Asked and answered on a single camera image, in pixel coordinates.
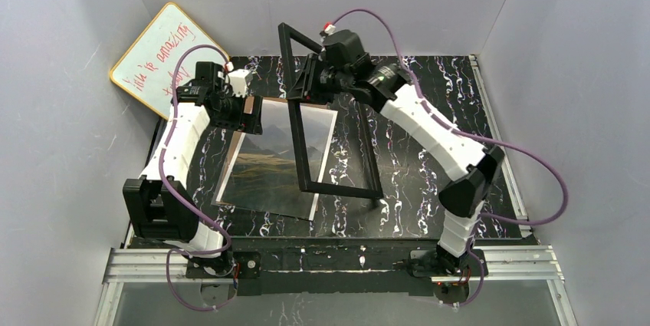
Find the cable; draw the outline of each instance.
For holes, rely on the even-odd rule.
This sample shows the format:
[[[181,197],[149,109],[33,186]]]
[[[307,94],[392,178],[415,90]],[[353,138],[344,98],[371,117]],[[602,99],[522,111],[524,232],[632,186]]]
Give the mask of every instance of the cable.
[[[224,59],[224,62],[228,62],[228,57],[223,53],[223,51],[216,46],[212,46],[210,44],[199,44],[196,45],[189,50],[187,50],[183,55],[181,55],[179,61],[176,63],[176,68],[174,68],[174,74],[172,75],[172,79],[175,80],[178,75],[179,75],[179,69],[181,68],[182,62],[187,58],[189,54],[191,54],[193,51],[196,51],[200,48],[211,48],[212,50],[217,51]],[[162,143],[162,149],[160,150],[160,158],[158,159],[158,172],[160,175],[160,180],[162,180],[162,184],[165,185],[165,187],[168,189],[168,191],[176,198],[181,204],[183,204],[187,209],[192,211],[195,215],[197,215],[200,219],[202,219],[204,222],[206,222],[208,225],[210,225],[213,229],[215,229],[217,232],[219,232],[221,235],[223,235],[225,243],[221,248],[218,249],[213,249],[210,251],[194,251],[194,252],[187,252],[182,249],[178,248],[172,248],[167,252],[167,259],[165,263],[165,275],[167,277],[167,285],[169,286],[169,290],[172,292],[172,295],[174,298],[176,298],[177,301],[181,305],[184,305],[185,307],[192,309],[193,311],[201,311],[201,312],[207,312],[207,311],[214,311],[215,309],[219,309],[223,307],[224,305],[230,303],[230,301],[234,298],[228,299],[226,302],[220,304],[220,305],[213,305],[212,307],[208,308],[203,308],[203,307],[196,307],[194,305],[191,305],[184,301],[176,292],[174,289],[174,285],[172,284],[172,279],[171,276],[169,275],[169,261],[172,257],[173,252],[178,252],[183,255],[214,255],[216,253],[221,253],[225,251],[226,249],[230,248],[230,245],[232,244],[232,237],[226,232],[222,226],[216,222],[213,219],[210,219],[206,214],[201,212],[201,210],[197,209],[193,204],[191,204],[185,197],[181,196],[176,189],[172,186],[172,184],[169,183],[167,180],[167,175],[165,175],[164,167],[163,167],[163,162],[165,161],[165,153],[167,152],[167,146],[169,145],[169,141],[172,140],[172,135],[174,134],[174,130],[176,130],[176,122],[179,116],[179,99],[178,99],[178,94],[176,94],[176,88],[172,87],[172,105],[174,109],[174,114],[172,115],[172,125],[170,126],[169,129],[169,134],[167,135],[167,138],[165,141]]]
[[[564,179],[560,175],[560,172],[558,172],[554,167],[552,167],[548,162],[546,162],[540,156],[538,156],[535,153],[533,153],[533,152],[531,152],[529,150],[526,150],[526,149],[524,149],[522,147],[518,147],[518,146],[513,145],[512,143],[503,142],[503,141],[500,141],[500,140],[494,140],[494,139],[487,138],[487,137],[476,136],[476,135],[474,135],[472,133],[466,133],[466,132],[463,132],[461,130],[455,129],[451,125],[447,125],[443,120],[441,120],[438,116],[436,116],[434,113],[432,113],[432,110],[429,107],[429,102],[425,99],[424,95],[422,94],[422,89],[420,88],[420,83],[419,83],[418,78],[411,71],[411,69],[409,69],[404,64],[404,61],[402,61],[402,52],[399,50],[399,46],[397,45],[397,41],[395,40],[395,36],[393,35],[393,33],[392,33],[390,27],[388,26],[388,24],[381,17],[379,17],[379,15],[377,15],[372,10],[369,10],[369,9],[366,9],[366,8],[355,8],[355,9],[349,10],[348,12],[345,12],[342,15],[340,15],[338,18],[336,18],[334,21],[332,21],[332,25],[336,25],[336,23],[338,21],[340,21],[342,18],[344,18],[347,15],[349,15],[351,13],[354,13],[354,12],[364,12],[364,13],[370,14],[371,16],[375,17],[379,22],[381,22],[381,24],[384,26],[384,28],[388,32],[388,35],[390,37],[390,41],[392,42],[392,46],[395,48],[395,53],[397,53],[399,66],[402,69],[404,69],[404,71],[406,71],[409,74],[410,78],[413,80],[413,84],[415,85],[415,92],[417,93],[417,95],[418,95],[418,97],[420,98],[420,101],[421,101],[420,104],[425,109],[426,113],[431,115],[432,119],[436,123],[438,123],[438,125],[440,125],[441,127],[445,128],[447,130],[450,130],[453,134],[456,134],[458,136],[467,137],[467,138],[470,138],[472,140],[476,140],[477,142],[480,142],[480,143],[496,144],[498,146],[506,147],[506,148],[509,148],[511,150],[515,150],[517,152],[521,152],[521,153],[523,153],[525,155],[528,155],[533,160],[537,161],[542,166],[544,166],[547,170],[549,170],[549,172],[551,174],[553,174],[553,176],[555,177],[555,179],[559,183],[560,188],[562,190],[562,203],[560,204],[560,208],[557,210],[557,212],[555,212],[553,215],[547,217],[546,219],[535,220],[535,221],[524,221],[524,220],[509,219],[507,217],[495,215],[495,214],[489,213],[489,212],[482,212],[481,214],[479,214],[480,217],[488,217],[488,218],[491,218],[491,219],[497,219],[497,220],[500,220],[500,221],[503,221],[503,222],[509,222],[509,223],[515,224],[515,225],[538,226],[538,225],[544,225],[544,224],[547,224],[549,222],[552,222],[552,221],[556,220],[557,218],[559,218],[560,216],[562,216],[562,214],[566,211],[566,207],[569,204],[569,189],[566,186],[566,182],[564,181]],[[468,305],[469,303],[471,303],[473,300],[476,299],[476,297],[478,296],[478,293],[483,288],[483,280],[485,278],[485,273],[484,273],[484,270],[483,270],[483,264],[481,263],[481,260],[469,248],[468,248],[467,252],[473,259],[475,259],[478,262],[478,267],[481,270],[481,277],[479,278],[478,287],[476,288],[476,291],[474,291],[474,294],[472,294],[471,297],[468,298],[468,300],[460,303],[459,305],[461,305],[461,306],[462,305]]]

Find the yellow border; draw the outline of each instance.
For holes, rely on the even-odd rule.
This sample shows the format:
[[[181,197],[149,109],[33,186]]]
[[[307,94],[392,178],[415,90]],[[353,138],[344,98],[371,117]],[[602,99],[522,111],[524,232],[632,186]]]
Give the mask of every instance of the yellow border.
[[[108,72],[108,78],[110,78],[110,81],[111,81],[111,82],[115,83],[116,86],[118,86],[119,88],[122,88],[122,89],[125,90],[128,94],[130,94],[131,96],[135,97],[136,100],[138,100],[138,101],[140,101],[141,103],[143,103],[145,106],[147,106],[149,109],[151,109],[154,113],[160,115],[160,117],[161,117],[162,119],[165,119],[165,120],[167,120],[167,116],[162,115],[161,113],[159,113],[158,110],[156,110],[156,109],[154,109],[153,107],[151,107],[151,105],[149,105],[147,102],[145,102],[145,101],[144,101],[143,99],[141,99],[140,97],[137,97],[136,94],[134,94],[133,92],[131,92],[128,88],[124,87],[120,82],[115,81],[115,78],[113,78],[113,72],[115,71],[115,69],[117,69],[117,67],[120,66],[120,64],[122,63],[122,60],[124,60],[124,58],[125,58],[125,57],[130,53],[130,52],[131,52],[131,49],[133,48],[133,46],[135,46],[135,45],[138,43],[138,41],[140,41],[141,37],[142,37],[142,36],[143,36],[143,35],[144,35],[148,30],[149,30],[149,27],[151,27],[151,25],[153,24],[153,22],[155,22],[156,19],[158,19],[158,17],[159,17],[159,16],[160,16],[164,11],[165,11],[165,9],[166,9],[168,6],[170,6],[170,5],[174,5],[174,6],[176,6],[176,8],[177,8],[181,13],[183,13],[183,15],[184,15],[187,19],[189,19],[189,21],[190,21],[193,25],[195,25],[195,26],[196,26],[196,27],[197,27],[197,28],[198,28],[198,29],[199,29],[199,30],[200,30],[200,31],[201,31],[201,32],[202,32],[202,33],[203,33],[203,34],[208,38],[208,40],[212,41],[212,43],[215,44],[215,46],[216,46],[217,48],[219,48],[219,50],[221,50],[221,51],[224,52],[225,56],[226,56],[226,57],[228,58],[228,60],[230,61],[230,55],[228,55],[228,53],[225,52],[225,50],[224,50],[221,46],[219,46],[219,44],[217,44],[217,43],[215,42],[215,40],[212,39],[212,37],[210,37],[207,33],[205,33],[205,31],[203,31],[203,28],[201,28],[199,25],[197,25],[196,22],[194,22],[194,21],[193,21],[193,20],[192,20],[192,19],[191,19],[191,18],[190,18],[190,17],[189,17],[189,16],[188,16],[184,11],[183,11],[183,10],[182,10],[182,9],[181,9],[181,8],[180,8],[180,7],[175,3],[175,2],[168,2],[167,4],[165,4],[165,6],[163,6],[162,9],[160,9],[160,12],[158,12],[158,14],[156,14],[156,16],[153,17],[153,19],[152,19],[151,22],[146,26],[146,28],[144,28],[144,31],[142,31],[142,33],[140,33],[140,36],[138,36],[138,38],[133,42],[133,44],[129,47],[129,49],[126,50],[126,52],[124,53],[124,55],[122,55],[122,57],[121,57],[120,60],[117,62],[117,64],[115,64],[115,66],[113,66],[113,67],[110,69],[110,71]]]

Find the black marble surface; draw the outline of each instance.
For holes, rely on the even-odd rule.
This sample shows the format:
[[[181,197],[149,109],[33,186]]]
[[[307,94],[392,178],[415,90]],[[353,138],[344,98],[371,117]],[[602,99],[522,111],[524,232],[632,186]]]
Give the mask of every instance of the black marble surface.
[[[279,57],[233,58],[235,68],[254,73],[249,85],[253,94],[284,97],[286,87]],[[425,96],[461,130],[490,137],[476,80],[467,57],[407,57],[418,76]],[[324,182],[365,186],[360,156],[359,116],[350,96],[339,96],[330,105],[338,110],[336,127],[327,159]],[[390,120],[369,112],[373,145],[381,174],[385,204],[369,200],[320,195],[313,222],[234,206],[216,206],[215,191],[231,132],[206,130],[192,159],[188,192],[200,209],[223,220],[231,235],[296,237],[419,237],[437,239],[442,232],[444,210],[438,191],[448,178],[422,147]],[[484,210],[514,218],[503,177]],[[520,238],[517,226],[483,219],[478,236]]]

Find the landscape picture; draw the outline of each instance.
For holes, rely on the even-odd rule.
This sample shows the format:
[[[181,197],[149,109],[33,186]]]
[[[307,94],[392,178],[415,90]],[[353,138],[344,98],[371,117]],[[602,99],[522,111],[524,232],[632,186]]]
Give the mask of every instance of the landscape picture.
[[[301,112],[310,175],[321,181],[336,111],[303,105]],[[317,195],[302,193],[298,188],[287,104],[264,99],[261,121],[262,135],[242,135],[218,202],[313,219]]]

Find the whiteboard with yellow border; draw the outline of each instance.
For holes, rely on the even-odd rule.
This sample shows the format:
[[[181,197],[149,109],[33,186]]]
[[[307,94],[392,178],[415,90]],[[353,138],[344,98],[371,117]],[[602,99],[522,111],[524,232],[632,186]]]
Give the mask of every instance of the whiteboard with yellow border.
[[[168,2],[110,70],[110,80],[167,119],[176,62],[197,44],[221,49],[178,5]],[[197,61],[224,64],[217,51],[198,49],[183,61],[177,85],[194,78]]]

